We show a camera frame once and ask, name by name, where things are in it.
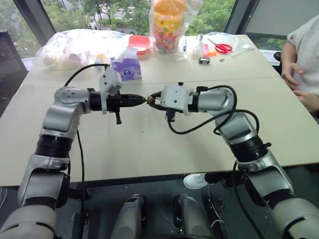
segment glass window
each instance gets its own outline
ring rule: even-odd
[[[8,30],[21,58],[35,56],[41,47],[12,0],[0,1],[0,29]]]
[[[204,0],[186,35],[224,31],[236,0]],[[41,0],[56,31],[76,28],[149,34],[150,0]]]
[[[281,51],[286,40],[275,39],[275,38],[265,38],[265,37],[250,37],[253,43],[260,50],[274,50]]]

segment table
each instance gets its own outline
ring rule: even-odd
[[[223,57],[225,61],[216,59],[209,66],[199,66],[195,60],[191,64],[179,62],[162,71],[175,75],[170,78],[163,78],[162,72],[157,70],[157,67],[163,70],[166,62],[155,57],[141,60],[143,79],[125,82],[121,92],[146,97],[160,91],[166,83],[178,81],[184,81],[184,86],[193,89],[199,85],[230,85],[237,92],[238,109],[250,110],[258,116],[260,137],[273,144],[270,149],[282,166],[317,162],[318,125],[259,51],[255,49],[238,55],[236,61],[230,56]],[[196,70],[185,68],[187,65]],[[234,71],[222,71],[221,68]],[[43,72],[34,67],[12,98],[0,119],[0,158],[5,165],[0,168],[1,186],[20,184],[29,156],[34,153],[44,115],[53,102],[53,94],[73,72]],[[96,69],[83,72],[72,85],[97,87]],[[193,113],[189,117],[177,114],[174,127],[189,129],[209,117],[204,113]],[[169,130],[164,112],[146,104],[122,109],[121,119],[122,124],[116,125],[114,114],[104,116],[93,112],[81,117],[79,130],[86,181],[229,171],[232,168],[235,158],[223,139],[212,133],[214,123],[187,135],[176,135]],[[80,152],[76,139],[70,156],[71,181],[80,181]]]

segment red scissors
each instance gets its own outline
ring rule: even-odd
[[[212,40],[208,39],[211,43],[215,44],[215,50],[220,54],[227,54],[229,52],[232,52],[233,48],[230,45],[221,43],[217,44],[213,42]]]

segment sneaker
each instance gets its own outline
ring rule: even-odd
[[[200,189],[208,183],[205,181],[206,173],[193,173],[184,177],[184,185],[189,189]]]

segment white shirt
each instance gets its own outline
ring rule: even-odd
[[[298,89],[319,96],[319,15],[290,33],[287,40],[296,47],[297,64],[303,70],[293,74],[300,83]]]

